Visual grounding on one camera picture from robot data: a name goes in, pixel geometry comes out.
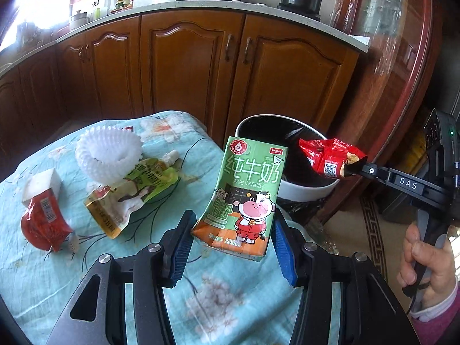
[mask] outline cartoon cow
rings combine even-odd
[[[245,203],[240,201],[233,203],[233,205],[238,206],[238,211],[241,214],[235,222],[236,240],[254,244],[256,239],[265,232],[267,228],[265,218],[275,211],[275,204],[270,201],[269,194],[257,193],[255,199],[250,193],[246,196],[250,199]]]

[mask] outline cabinet door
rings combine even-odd
[[[327,129],[358,53],[304,26],[247,16],[226,134],[255,114],[281,114]]]
[[[0,79],[0,181],[39,147],[14,68]]]
[[[189,112],[222,146],[243,19],[210,10],[142,16],[144,110]]]
[[[143,116],[139,20],[133,17],[86,31],[85,75],[102,119]]]
[[[27,109],[41,143],[67,121],[57,69],[54,46],[19,64]]]
[[[70,118],[95,122],[100,118],[95,90],[85,78],[85,34],[72,36],[56,45],[57,64],[65,107]]]

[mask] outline wooden cabinet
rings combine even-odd
[[[94,122],[100,119],[100,109],[94,92],[88,86],[88,74],[85,73],[87,67],[84,62],[85,45],[84,33],[57,44],[57,64],[68,116]]]
[[[143,116],[139,23],[140,17],[127,18],[85,33],[85,73],[102,119]]]
[[[391,1],[397,15],[388,21],[385,9],[377,10],[370,22],[367,14],[375,1]],[[436,0],[337,0],[334,10],[336,28],[367,36],[370,41],[331,134],[357,145],[368,161],[385,165],[425,96],[441,49],[445,12]],[[368,184],[362,177],[340,181],[318,218],[328,221],[350,196],[360,195]]]
[[[247,16],[226,136],[255,114],[281,114],[326,133],[358,53],[295,24]]]
[[[67,120],[55,47],[25,59],[18,67],[26,109],[38,140],[43,143]]]
[[[18,68],[0,79],[0,181],[38,148]]]
[[[178,10],[142,17],[144,110],[189,112],[224,139],[244,14]]]
[[[63,99],[71,117],[96,121],[144,115],[139,20],[118,20],[57,45]]]

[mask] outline red packet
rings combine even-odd
[[[21,218],[21,230],[36,248],[59,251],[61,244],[73,232],[65,222],[52,189],[33,197]]]
[[[298,145],[318,174],[341,178],[351,176],[351,165],[361,166],[367,156],[357,147],[344,143],[339,139],[310,140],[299,139]]]

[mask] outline pink sleeve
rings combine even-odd
[[[426,323],[412,319],[412,325],[422,345],[434,345],[460,311],[460,286],[454,303],[443,314]]]

